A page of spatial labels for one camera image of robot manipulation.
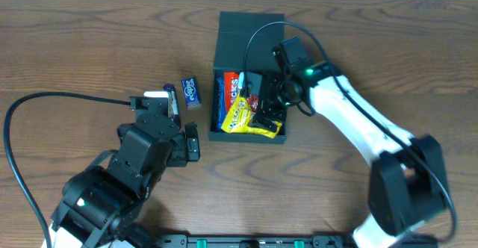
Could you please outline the yellow candy bag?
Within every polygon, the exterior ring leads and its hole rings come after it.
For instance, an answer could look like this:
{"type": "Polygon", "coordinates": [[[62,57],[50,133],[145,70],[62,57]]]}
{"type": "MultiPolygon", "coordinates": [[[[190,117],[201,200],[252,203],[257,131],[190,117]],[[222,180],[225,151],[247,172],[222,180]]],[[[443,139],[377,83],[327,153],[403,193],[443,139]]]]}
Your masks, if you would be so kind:
{"type": "Polygon", "coordinates": [[[268,131],[265,128],[250,126],[249,122],[251,120],[252,108],[244,97],[239,96],[230,107],[226,118],[221,125],[221,129],[226,133],[256,134],[268,138],[274,138],[283,125],[281,122],[273,121],[273,124],[277,125],[277,128],[268,131]]]}

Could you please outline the dark blue chocolate bar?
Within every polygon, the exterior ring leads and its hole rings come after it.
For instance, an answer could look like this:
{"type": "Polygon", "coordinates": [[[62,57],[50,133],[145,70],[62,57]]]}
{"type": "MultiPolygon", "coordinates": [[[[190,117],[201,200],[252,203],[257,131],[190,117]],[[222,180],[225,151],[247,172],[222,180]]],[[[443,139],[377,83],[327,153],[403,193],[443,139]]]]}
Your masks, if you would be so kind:
{"type": "Polygon", "coordinates": [[[163,86],[163,89],[164,89],[164,91],[169,92],[172,96],[172,120],[176,125],[180,126],[181,125],[181,119],[180,119],[180,114],[179,114],[176,88],[173,84],[165,84],[163,86]]]}

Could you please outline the long blue snack bar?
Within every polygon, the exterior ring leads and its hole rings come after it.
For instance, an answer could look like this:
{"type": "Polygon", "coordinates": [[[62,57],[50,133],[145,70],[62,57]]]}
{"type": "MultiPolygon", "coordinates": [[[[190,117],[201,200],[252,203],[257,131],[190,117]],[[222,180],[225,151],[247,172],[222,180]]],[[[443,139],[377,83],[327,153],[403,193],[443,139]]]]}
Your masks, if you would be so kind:
{"type": "Polygon", "coordinates": [[[226,103],[225,103],[225,85],[224,78],[216,78],[218,92],[217,92],[217,124],[216,130],[221,131],[222,124],[226,118],[226,103]]]}

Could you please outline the blue Eclipse gum pack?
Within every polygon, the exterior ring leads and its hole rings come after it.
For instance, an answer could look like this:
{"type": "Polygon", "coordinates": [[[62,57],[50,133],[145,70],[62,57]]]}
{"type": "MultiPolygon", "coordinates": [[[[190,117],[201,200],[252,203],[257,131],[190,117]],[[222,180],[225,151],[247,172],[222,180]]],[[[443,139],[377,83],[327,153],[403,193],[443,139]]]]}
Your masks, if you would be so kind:
{"type": "Polygon", "coordinates": [[[201,104],[199,86],[195,77],[183,78],[181,85],[184,93],[186,106],[193,107],[201,104]]]}

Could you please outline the red Hacks candy bag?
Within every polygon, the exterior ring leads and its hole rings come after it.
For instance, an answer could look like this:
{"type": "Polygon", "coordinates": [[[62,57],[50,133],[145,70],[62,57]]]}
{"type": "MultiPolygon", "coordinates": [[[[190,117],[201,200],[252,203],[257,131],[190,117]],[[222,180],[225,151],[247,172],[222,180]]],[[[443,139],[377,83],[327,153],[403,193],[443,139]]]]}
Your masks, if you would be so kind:
{"type": "MultiPolygon", "coordinates": [[[[238,89],[239,72],[225,72],[223,74],[225,85],[225,103],[226,112],[229,111],[236,98],[239,97],[241,90],[238,89]]],[[[259,93],[261,89],[261,76],[255,73],[248,77],[249,95],[247,101],[255,113],[258,107],[259,93]]]]}

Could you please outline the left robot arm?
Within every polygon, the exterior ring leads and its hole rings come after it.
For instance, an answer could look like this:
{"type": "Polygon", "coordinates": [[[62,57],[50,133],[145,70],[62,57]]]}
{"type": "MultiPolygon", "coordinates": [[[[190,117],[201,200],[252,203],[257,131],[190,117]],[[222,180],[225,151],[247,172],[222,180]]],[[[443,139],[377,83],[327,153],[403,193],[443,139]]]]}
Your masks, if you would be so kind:
{"type": "Polygon", "coordinates": [[[165,169],[200,159],[196,123],[176,123],[168,99],[133,96],[130,103],[135,121],[118,126],[119,148],[101,153],[63,186],[46,246],[145,246],[133,240],[134,221],[165,169]]]}

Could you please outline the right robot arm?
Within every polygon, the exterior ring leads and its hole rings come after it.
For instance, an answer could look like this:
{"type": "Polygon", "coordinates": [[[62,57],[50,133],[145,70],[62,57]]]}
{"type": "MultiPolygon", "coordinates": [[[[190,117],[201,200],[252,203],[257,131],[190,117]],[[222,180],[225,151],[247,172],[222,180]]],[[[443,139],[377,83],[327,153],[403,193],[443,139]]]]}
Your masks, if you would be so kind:
{"type": "Polygon", "coordinates": [[[252,126],[276,131],[288,108],[305,104],[307,115],[327,118],[360,152],[370,167],[370,214],[352,233],[353,246],[436,244],[415,230],[453,209],[438,141],[388,120],[330,62],[315,63],[300,38],[280,42],[272,53],[280,71],[264,75],[252,126]]]}

